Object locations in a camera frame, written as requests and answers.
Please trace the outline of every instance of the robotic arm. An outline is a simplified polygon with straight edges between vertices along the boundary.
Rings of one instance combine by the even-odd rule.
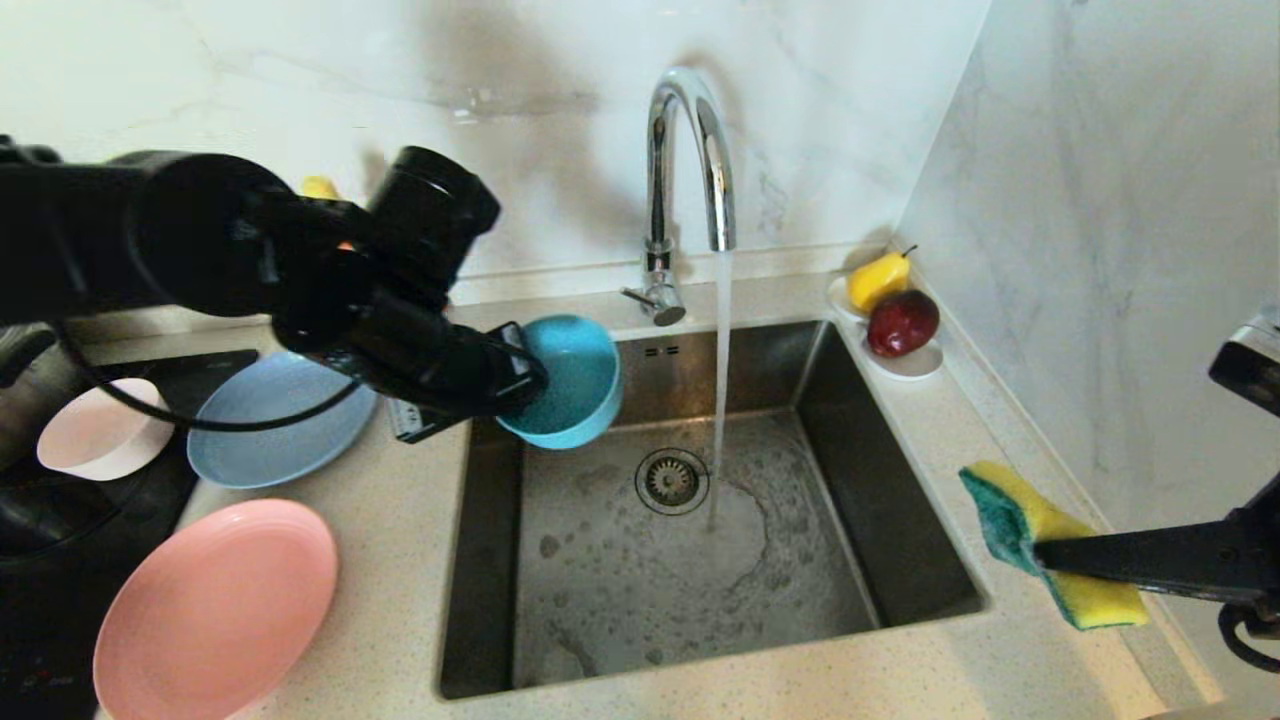
[[[1280,416],[1280,309],[1266,307],[1219,351],[1210,378]],[[1222,520],[1042,542],[1044,568],[1140,589],[1221,602],[1219,630],[1249,665],[1280,673],[1280,659],[1239,637],[1280,641],[1280,475]]]
[[[481,333],[443,315],[498,213],[480,178],[421,147],[401,150],[365,210],[300,197],[229,155],[68,165],[0,136],[0,327],[163,304],[265,313],[284,347],[417,405],[439,430],[547,386],[518,325]]]

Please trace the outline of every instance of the stainless steel sink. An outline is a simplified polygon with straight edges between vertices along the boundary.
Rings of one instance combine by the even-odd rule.
[[[572,451],[471,428],[440,691],[463,698],[974,612],[982,600],[838,333],[618,345],[622,414]]]

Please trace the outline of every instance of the water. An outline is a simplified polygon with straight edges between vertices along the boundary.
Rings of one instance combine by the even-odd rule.
[[[716,434],[712,451],[712,477],[707,488],[707,529],[716,529],[716,502],[721,484],[721,456],[724,448],[724,404],[728,400],[728,320],[733,296],[733,254],[717,252],[719,266],[716,275]]]

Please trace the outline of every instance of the countertop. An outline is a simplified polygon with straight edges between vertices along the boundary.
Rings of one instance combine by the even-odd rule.
[[[1036,579],[993,560],[956,471],[1009,462],[1059,505],[1105,523],[1016,402],[947,318],[943,372],[890,379],[854,351],[859,328],[824,301],[835,275],[739,281],[735,327],[829,319],[865,375],[938,516],[979,585],[978,614],[628,674],[445,701],[436,685],[468,425],[417,445],[397,442],[387,404],[347,454],[300,480],[260,491],[201,482],[182,524],[230,503],[285,497],[320,512],[342,570],[328,620],[285,682],[248,719],[476,717],[1119,717],[1220,700],[1220,691],[1147,596],[1153,623],[1080,633]],[[714,328],[714,286],[685,288],[690,313],[658,329],[617,295],[458,307],[456,322],[493,327],[572,311],[616,340]],[[276,346],[265,325],[119,341],[102,361]]]

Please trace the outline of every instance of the faucet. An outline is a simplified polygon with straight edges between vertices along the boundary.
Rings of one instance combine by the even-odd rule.
[[[623,288],[622,295],[640,302],[657,325],[678,323],[685,305],[671,266],[675,241],[671,225],[671,123],[676,109],[684,108],[694,127],[698,158],[703,164],[703,191],[707,196],[707,233],[716,252],[737,245],[733,231],[733,174],[730,172],[728,145],[721,129],[719,111],[707,85],[689,68],[671,68],[658,81],[649,102],[649,233],[644,238],[644,287]]]

